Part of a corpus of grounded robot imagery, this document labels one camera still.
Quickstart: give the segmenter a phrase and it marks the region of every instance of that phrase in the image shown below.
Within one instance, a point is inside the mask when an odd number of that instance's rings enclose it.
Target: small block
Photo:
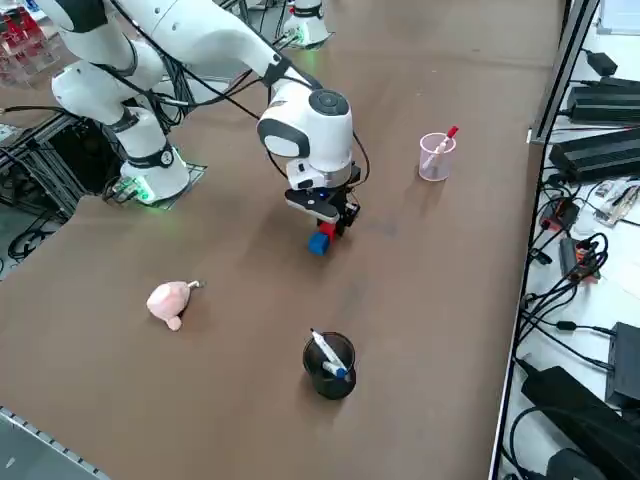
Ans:
[[[316,232],[309,239],[309,251],[315,255],[324,255],[329,250],[329,236],[325,233]]]

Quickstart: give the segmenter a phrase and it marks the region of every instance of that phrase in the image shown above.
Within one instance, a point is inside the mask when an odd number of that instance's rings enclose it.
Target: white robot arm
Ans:
[[[184,162],[151,112],[126,107],[136,92],[103,70],[149,90],[165,73],[158,53],[122,32],[104,0],[39,0],[79,62],[52,82],[58,102],[111,127],[128,154],[123,174],[143,185],[144,203],[180,193],[189,182]],[[169,55],[187,65],[219,57],[241,60],[275,95],[258,135],[273,154],[289,157],[287,202],[328,223],[349,214],[348,186],[359,179],[352,161],[352,117],[347,100],[322,89],[239,18],[211,0],[118,0]]]

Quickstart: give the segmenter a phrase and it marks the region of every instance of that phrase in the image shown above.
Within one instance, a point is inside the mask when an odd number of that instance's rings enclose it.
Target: red bottle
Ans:
[[[20,12],[20,19],[22,20],[22,27],[26,32],[27,36],[35,41],[43,41],[46,40],[42,29],[38,25],[26,8],[20,7],[18,8],[18,12]]]
[[[3,15],[4,23],[7,24],[9,35],[13,37],[16,44],[20,44],[27,39],[27,35],[18,25],[15,24],[13,19],[9,15]]]

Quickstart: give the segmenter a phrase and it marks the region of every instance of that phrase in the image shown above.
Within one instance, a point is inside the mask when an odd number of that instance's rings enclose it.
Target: table surface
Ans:
[[[618,64],[616,77],[640,80],[640,68],[635,61],[635,54],[640,48],[640,36],[599,35],[594,22],[585,38],[584,48],[594,52],[606,52]],[[588,66],[586,57],[582,54],[577,59],[571,78],[573,80],[598,80],[599,76]],[[569,89],[561,110],[566,108],[568,94]],[[587,128],[587,130],[568,131],[569,128]],[[572,124],[566,117],[558,117],[551,135],[551,142],[557,143],[608,132],[611,130],[599,130],[594,126]],[[551,165],[548,160],[550,151],[551,146],[546,151],[548,166]],[[554,170],[545,171],[545,177],[552,173]],[[579,196],[586,197],[592,187],[593,184],[584,185]],[[542,194],[538,200],[539,205],[542,205],[548,201],[548,198]],[[599,206],[598,204],[601,203],[596,195],[591,195],[589,201],[595,203],[595,206]],[[636,253],[638,242],[640,242],[640,229],[623,223],[618,223],[614,228],[607,228],[593,219],[593,213],[594,209],[589,206],[581,209],[578,221],[572,229],[572,235],[574,238],[585,238],[596,232],[607,235],[610,258],[602,269],[603,278],[597,285],[581,286],[576,298],[567,307],[556,310],[545,317],[545,320],[549,322],[570,320],[579,325],[595,325],[605,328],[612,328],[616,322],[622,322],[640,327],[640,318],[638,318],[640,290],[633,288],[635,283],[633,277],[628,278],[630,271],[636,274],[636,279],[637,273],[640,272],[640,257]],[[634,221],[640,219],[639,204],[636,204],[627,218],[633,218]],[[536,225],[535,228],[537,234],[539,226]],[[537,246],[544,243],[552,234],[553,232],[545,233],[538,241]],[[527,278],[527,292],[543,292],[551,288],[562,276],[558,260],[558,243],[559,239],[545,249],[545,253],[554,260],[551,265],[542,266],[537,262],[532,264]],[[553,328],[541,326],[584,355],[602,361],[606,361],[608,358],[609,338],[607,336],[585,331],[559,332]],[[537,331],[533,331],[525,339],[518,349],[518,356],[526,358],[538,369],[560,365],[598,398],[602,400],[605,398],[606,376],[601,369],[589,366]],[[519,368],[515,368],[512,393],[505,419],[507,435],[505,438],[507,439],[515,417],[524,409],[532,406],[531,402],[520,393],[525,378],[526,375]],[[575,448],[575,445],[542,413],[528,415],[518,426],[515,435],[515,449],[520,464],[525,468],[541,473],[545,472],[549,458],[562,448]],[[501,468],[504,473],[514,471],[504,459]]]
[[[559,10],[331,2],[337,34],[293,57],[349,98],[371,156],[353,229],[312,256],[255,122],[199,110],[172,140],[209,168],[173,211],[84,199],[2,284],[2,404],[114,479],[486,476]],[[425,183],[418,141],[453,124],[453,174]],[[208,285],[172,333],[145,300],[178,279]],[[309,327],[355,344],[341,403],[304,376]]]

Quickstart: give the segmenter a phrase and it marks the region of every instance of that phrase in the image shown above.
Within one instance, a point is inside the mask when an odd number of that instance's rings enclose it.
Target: clear plastic cup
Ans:
[[[429,133],[420,139],[420,167],[419,175],[430,182],[439,182],[449,177],[451,164],[456,149],[456,139],[452,138],[444,152],[436,153],[438,146],[447,138],[445,133]]]

